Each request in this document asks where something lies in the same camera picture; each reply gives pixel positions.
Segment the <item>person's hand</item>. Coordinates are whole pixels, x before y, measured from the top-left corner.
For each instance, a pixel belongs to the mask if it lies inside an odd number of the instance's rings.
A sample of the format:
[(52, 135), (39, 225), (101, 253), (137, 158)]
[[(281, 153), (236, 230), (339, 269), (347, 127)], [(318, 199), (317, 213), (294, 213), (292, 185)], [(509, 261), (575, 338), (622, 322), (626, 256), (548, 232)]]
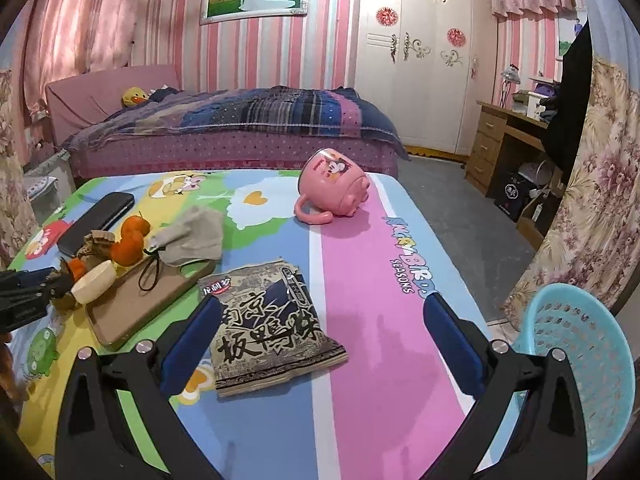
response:
[(0, 384), (3, 391), (12, 401), (23, 400), (23, 393), (16, 383), (13, 371), (13, 358), (9, 349), (9, 339), (1, 337), (0, 342)]

